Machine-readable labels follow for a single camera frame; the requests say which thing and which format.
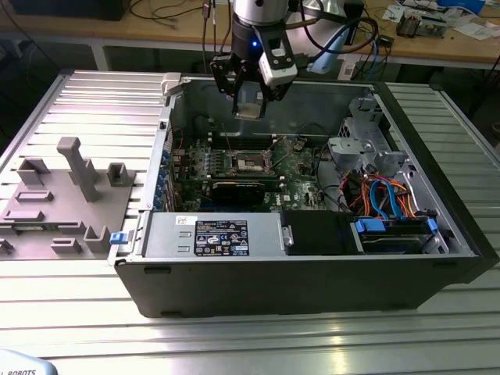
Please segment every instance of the wooden table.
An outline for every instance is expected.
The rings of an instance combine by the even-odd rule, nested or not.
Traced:
[[[151,1],[154,7],[177,2],[176,0]],[[384,9],[391,3],[390,0],[366,0],[367,11],[379,23],[380,32],[395,39],[391,56],[388,59],[390,63],[490,69],[491,64],[495,62],[500,53],[500,37],[478,41],[451,28],[446,31],[445,37],[442,39],[398,37],[395,32],[396,23],[381,19],[384,15]],[[179,13],[201,6],[201,4],[201,0],[187,0],[183,5],[167,9],[163,14]],[[144,0],[134,10],[144,16],[151,14],[148,0]],[[16,22],[35,40],[89,45],[100,70],[110,70],[104,50],[105,46],[202,49],[201,10],[179,16],[175,23],[175,30],[152,20],[140,19],[129,12],[119,22],[49,16],[17,16],[12,9],[10,12]],[[485,7],[482,14],[500,17],[500,11],[491,7]],[[218,48],[222,43],[228,24],[226,6],[217,7],[216,19]],[[210,20],[207,27],[207,50],[213,48],[212,32],[212,21]],[[0,38],[25,39],[3,13],[0,14]],[[341,58],[345,60],[343,69],[347,69],[349,64],[353,64],[355,61],[364,59],[369,53],[370,47],[366,47],[357,53],[341,55]]]

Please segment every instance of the blue cable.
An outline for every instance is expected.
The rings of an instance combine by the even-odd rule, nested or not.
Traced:
[[[375,70],[375,65],[377,64],[378,44],[376,41],[373,41],[373,46],[375,47],[375,56],[373,57],[373,63],[372,66],[370,67],[370,71],[368,72],[368,77],[366,77],[366,80],[371,79],[371,77],[373,76],[373,71]]]
[[[377,202],[375,201],[375,190],[377,189],[377,185],[380,183],[384,183],[387,185],[387,192],[389,193],[389,201],[391,201],[392,212],[396,217],[403,218],[403,212],[400,210],[398,204],[396,203],[396,195],[394,194],[394,190],[392,190],[391,184],[384,180],[376,180],[370,187],[370,203],[373,209],[381,214],[385,220],[389,220],[389,216],[387,215],[387,213],[379,209]]]

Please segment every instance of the warning label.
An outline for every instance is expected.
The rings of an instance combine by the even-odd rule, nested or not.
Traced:
[[[250,255],[247,222],[197,221],[195,254],[197,256]]]

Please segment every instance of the aluminum profile table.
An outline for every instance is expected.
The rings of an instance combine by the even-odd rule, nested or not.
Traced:
[[[138,170],[124,222],[133,226],[134,197],[163,105],[161,78],[78,71],[59,77],[0,159],[0,202],[19,183],[12,169],[23,157],[67,168],[49,149],[61,136],[78,134],[88,145],[82,154],[96,167],[119,160]],[[500,177],[491,148],[445,94],[418,85],[389,88],[500,250],[500,202],[490,193]],[[418,311],[152,320],[139,314],[105,260],[5,261],[0,345],[49,359],[62,375],[498,374],[499,271],[448,287]]]

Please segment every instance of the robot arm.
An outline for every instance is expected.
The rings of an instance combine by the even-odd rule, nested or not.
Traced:
[[[303,27],[291,24],[309,22],[308,31],[317,41],[340,49],[347,36],[337,35],[347,18],[343,2],[304,0],[303,12],[297,10],[293,0],[234,0],[232,21],[232,45],[228,55],[215,56],[210,69],[219,91],[233,98],[233,113],[243,118],[263,117],[268,102],[280,101],[301,69],[326,73],[333,66],[336,55],[323,53],[314,62],[308,55],[320,50],[311,44]],[[227,75],[236,74],[234,80]],[[245,81],[258,82],[262,92],[262,104],[239,103],[238,93]]]

